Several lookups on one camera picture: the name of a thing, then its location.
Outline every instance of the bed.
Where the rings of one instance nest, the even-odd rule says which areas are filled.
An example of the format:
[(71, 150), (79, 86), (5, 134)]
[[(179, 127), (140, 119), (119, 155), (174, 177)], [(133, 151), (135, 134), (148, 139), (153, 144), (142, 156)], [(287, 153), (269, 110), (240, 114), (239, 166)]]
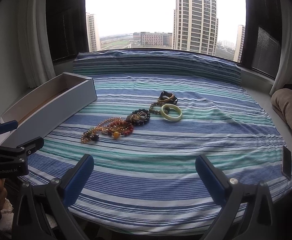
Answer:
[[(45, 137), (23, 177), (48, 183), (91, 154), (94, 171), (70, 207), (74, 214), (121, 233), (200, 234), (220, 211), (196, 173), (200, 154), (229, 178), (266, 181), (273, 201), (292, 188), (292, 179), (281, 174), (285, 142), (240, 87), (234, 63), (186, 52), (115, 50), (79, 54), (74, 72), (94, 78), (97, 101)], [(80, 143), (91, 126), (149, 108), (162, 90), (178, 97), (181, 121), (152, 115), (127, 137), (100, 135), (97, 142)]]

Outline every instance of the yellow bead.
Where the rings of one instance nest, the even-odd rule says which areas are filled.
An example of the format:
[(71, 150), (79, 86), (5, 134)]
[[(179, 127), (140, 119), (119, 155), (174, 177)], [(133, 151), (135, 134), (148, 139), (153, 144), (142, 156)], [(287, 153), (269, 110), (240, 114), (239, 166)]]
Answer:
[(114, 137), (115, 139), (118, 139), (118, 137), (119, 137), (119, 132), (114, 132), (114, 133), (113, 133), (113, 137)]

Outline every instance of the blue gripper pad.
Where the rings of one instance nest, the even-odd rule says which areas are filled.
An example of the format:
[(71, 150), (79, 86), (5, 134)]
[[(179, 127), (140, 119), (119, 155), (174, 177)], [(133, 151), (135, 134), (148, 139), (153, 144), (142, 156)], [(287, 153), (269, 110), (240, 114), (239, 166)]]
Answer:
[(211, 164), (211, 167), (205, 162), (204, 158), (199, 155), (195, 161), (196, 171), (201, 178), (202, 182), (204, 183), (208, 193), (212, 197), (215, 204), (224, 207), (226, 205), (226, 189), (219, 181), (217, 176), (214, 174), (215, 172), (222, 172)]
[(61, 178), (62, 202), (65, 207), (75, 204), (94, 169), (94, 158), (85, 154), (74, 168), (69, 169)]
[(15, 129), (17, 129), (17, 127), (18, 127), (18, 122), (16, 120), (1, 123), (0, 124), (0, 134), (15, 130)]

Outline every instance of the white cardboard box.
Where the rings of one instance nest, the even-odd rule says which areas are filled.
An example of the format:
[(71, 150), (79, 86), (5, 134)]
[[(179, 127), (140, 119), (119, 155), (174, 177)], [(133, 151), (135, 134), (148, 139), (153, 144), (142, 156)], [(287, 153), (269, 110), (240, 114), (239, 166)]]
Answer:
[(96, 99), (92, 78), (64, 72), (31, 91), (1, 116), (3, 122), (17, 120), (19, 125), (0, 135), (0, 145), (16, 147), (38, 136), (44, 138)]

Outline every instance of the jade bangle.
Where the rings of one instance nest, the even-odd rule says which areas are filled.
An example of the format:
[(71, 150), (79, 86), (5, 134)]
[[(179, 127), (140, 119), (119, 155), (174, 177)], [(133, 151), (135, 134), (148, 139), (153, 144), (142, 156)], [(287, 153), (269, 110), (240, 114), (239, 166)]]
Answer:
[[(164, 110), (165, 110), (165, 108), (168, 108), (168, 107), (169, 107), (169, 108), (173, 108), (173, 109), (175, 109), (175, 110), (179, 113), (179, 116), (177, 116), (177, 117), (173, 117), (173, 116), (169, 116), (168, 114), (166, 114), (166, 113), (164, 112)], [(181, 111), (181, 109), (180, 109), (178, 106), (176, 106), (176, 105), (165, 104), (165, 105), (163, 105), (163, 106), (161, 107), (161, 109), (160, 109), (160, 113), (161, 113), (161, 115), (162, 115), (165, 119), (170, 120), (170, 121), (177, 122), (177, 121), (179, 121), (179, 120), (182, 119), (182, 111)]]

